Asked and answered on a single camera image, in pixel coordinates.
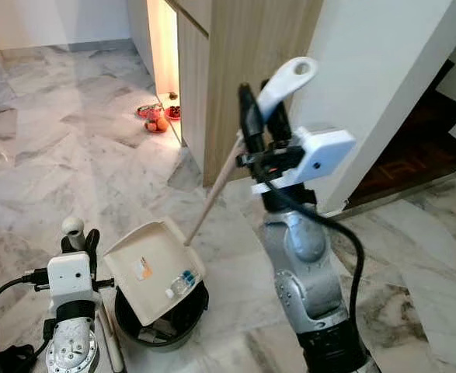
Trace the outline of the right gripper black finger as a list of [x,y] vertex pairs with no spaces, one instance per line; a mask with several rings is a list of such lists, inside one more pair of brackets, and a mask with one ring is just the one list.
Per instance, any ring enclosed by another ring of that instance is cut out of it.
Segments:
[[285,104],[280,102],[275,106],[275,109],[268,120],[266,121],[266,129],[270,134],[271,144],[273,147],[288,147],[291,145],[292,130],[291,122],[288,120],[287,108]]
[[239,129],[247,152],[264,152],[266,143],[263,141],[263,118],[257,106],[250,84],[243,82],[238,87]]

